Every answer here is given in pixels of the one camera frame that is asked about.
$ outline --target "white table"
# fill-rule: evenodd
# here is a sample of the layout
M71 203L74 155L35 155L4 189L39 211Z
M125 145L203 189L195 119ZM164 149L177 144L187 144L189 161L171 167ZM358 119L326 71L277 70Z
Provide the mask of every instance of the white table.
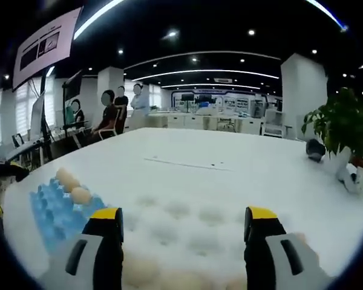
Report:
M124 251L155 257L166 269L204 271L218 281L244 274L243 218L249 205L273 210L288 232L305 233L331 276L344 269L363 238L363 200L310 161L304 143L140 129L65 155L8 188L5 234L35 277L46 270L48 256L28 193L60 167L105 204L123 208ZM207 225L207 216L215 225ZM162 239L169 244L161 245Z

